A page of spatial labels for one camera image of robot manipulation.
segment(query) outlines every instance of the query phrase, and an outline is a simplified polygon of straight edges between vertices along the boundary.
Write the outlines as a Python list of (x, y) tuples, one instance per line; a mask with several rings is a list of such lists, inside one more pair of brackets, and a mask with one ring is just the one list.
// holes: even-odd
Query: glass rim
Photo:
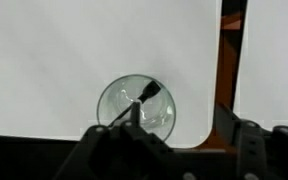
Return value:
[(174, 121), (171, 125), (171, 129), (170, 131), (167, 133), (167, 135), (165, 136), (165, 138), (163, 139), (163, 141), (166, 141), (169, 136), (172, 134), (173, 132), (173, 129), (175, 127), (175, 124), (176, 124), (176, 105), (175, 105), (175, 101), (170, 93), (170, 91), (160, 82), (158, 81), (157, 79), (153, 78), (153, 77), (150, 77), (148, 75), (143, 75), (143, 74), (129, 74), (129, 75), (125, 75), (125, 76), (121, 76), (117, 79), (115, 79), (113, 82), (111, 82), (109, 85), (107, 85), (107, 87), (103, 90), (103, 92), (101, 93), (101, 96), (97, 102), (97, 106), (96, 106), (96, 118), (97, 118), (97, 123), (98, 125), (101, 125), (101, 122), (100, 122), (100, 117), (99, 117), (99, 107), (100, 107), (100, 104), (101, 104), (101, 100), (105, 94), (105, 92), (116, 82), (118, 82), (119, 80), (121, 79), (124, 79), (124, 78), (128, 78), (128, 77), (132, 77), (132, 76), (139, 76), (139, 77), (144, 77), (144, 78), (147, 78), (147, 79), (150, 79), (152, 81), (155, 81), (158, 85), (161, 86), (162, 89), (164, 89), (166, 91), (166, 93), (169, 95), (170, 97), (170, 101), (172, 102), (173, 106), (174, 106)]

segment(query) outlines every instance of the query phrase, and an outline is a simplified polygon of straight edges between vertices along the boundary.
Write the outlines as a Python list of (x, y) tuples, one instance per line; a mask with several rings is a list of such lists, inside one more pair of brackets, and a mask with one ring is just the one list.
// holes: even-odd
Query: clear glass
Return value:
[(144, 75), (129, 75), (112, 82), (102, 93), (97, 106), (99, 124), (109, 125), (142, 94), (145, 86), (155, 81), (158, 94), (141, 104), (141, 127), (166, 140), (175, 125), (176, 109), (169, 91), (156, 79)]

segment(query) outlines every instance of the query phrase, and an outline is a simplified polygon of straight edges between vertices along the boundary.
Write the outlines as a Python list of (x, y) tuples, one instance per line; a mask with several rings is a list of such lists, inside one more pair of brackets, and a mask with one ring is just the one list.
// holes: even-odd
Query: screw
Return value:
[(132, 126), (132, 123), (131, 122), (126, 122), (125, 125), (130, 127), (130, 126)]
[(196, 180), (196, 178), (191, 172), (186, 172), (183, 175), (183, 180)]
[(245, 180), (259, 180), (259, 178), (253, 173), (246, 173), (244, 176)]
[(255, 127), (255, 126), (256, 126), (256, 124), (255, 124), (255, 123), (252, 123), (252, 122), (248, 122), (247, 125), (248, 125), (248, 126), (251, 126), (251, 127)]
[(280, 128), (280, 131), (283, 131), (285, 133), (288, 133), (288, 129), (287, 128)]
[(104, 128), (102, 128), (102, 127), (96, 128), (96, 132), (103, 132), (103, 131), (104, 131)]

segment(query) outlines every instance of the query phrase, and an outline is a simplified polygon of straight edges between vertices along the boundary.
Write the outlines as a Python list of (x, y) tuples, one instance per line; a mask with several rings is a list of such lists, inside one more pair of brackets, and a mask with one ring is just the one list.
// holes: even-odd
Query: white wall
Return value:
[(176, 103), (167, 143), (212, 127), (220, 0), (1, 0), (0, 134), (79, 139), (122, 75), (161, 81)]
[(234, 111), (271, 129), (288, 125), (288, 1), (248, 1)]

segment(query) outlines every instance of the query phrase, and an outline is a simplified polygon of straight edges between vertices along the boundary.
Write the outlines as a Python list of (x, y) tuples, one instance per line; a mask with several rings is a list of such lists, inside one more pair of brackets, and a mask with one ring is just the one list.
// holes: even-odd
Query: white panel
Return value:
[(177, 122), (167, 143), (211, 130), (220, 0), (0, 0), (0, 134), (79, 139), (104, 88), (160, 80)]
[(288, 1), (248, 2), (237, 87), (240, 117), (288, 125)]

